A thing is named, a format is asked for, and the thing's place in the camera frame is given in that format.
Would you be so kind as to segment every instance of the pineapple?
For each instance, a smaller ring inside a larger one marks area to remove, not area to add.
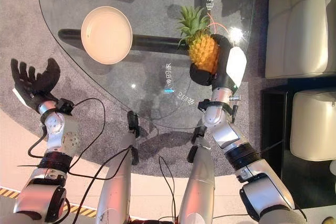
[[[180,22],[183,26],[181,36],[185,34],[184,40],[189,46],[189,56],[198,69],[216,73],[219,55],[219,46],[211,38],[208,28],[210,19],[208,16],[201,17],[203,9],[200,7],[181,7],[182,18]]]

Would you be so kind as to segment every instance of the white armchair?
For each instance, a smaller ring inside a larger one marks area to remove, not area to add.
[[[269,0],[266,78],[336,75],[336,0]]]

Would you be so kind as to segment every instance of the black joint ring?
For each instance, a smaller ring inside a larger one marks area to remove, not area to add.
[[[53,109],[50,109],[50,110],[47,110],[46,112],[44,112],[43,115],[40,117],[41,123],[43,125],[45,125],[44,122],[46,121],[48,115],[50,115],[51,113],[56,112],[56,111],[57,111],[57,109],[53,108]]]

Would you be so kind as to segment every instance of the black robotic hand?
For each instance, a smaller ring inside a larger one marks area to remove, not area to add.
[[[203,86],[210,86],[216,79],[218,79],[217,77],[222,76],[224,74],[222,73],[223,71],[226,72],[226,63],[230,49],[232,48],[232,45],[229,42],[229,40],[223,35],[212,34],[211,37],[217,42],[221,50],[218,56],[217,73],[212,75],[208,71],[199,70],[194,63],[190,65],[191,79],[197,84]]]
[[[27,64],[12,59],[10,66],[15,82],[15,89],[23,98],[27,106],[38,112],[38,106],[45,101],[58,101],[50,92],[57,84],[60,77],[60,68],[53,58],[48,59],[47,69],[35,77],[35,68],[29,67],[27,74]]]

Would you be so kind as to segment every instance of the white sofa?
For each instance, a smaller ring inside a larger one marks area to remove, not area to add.
[[[336,159],[336,88],[294,95],[290,151],[309,161]]]
[[[269,0],[266,78],[336,75],[336,0]]]

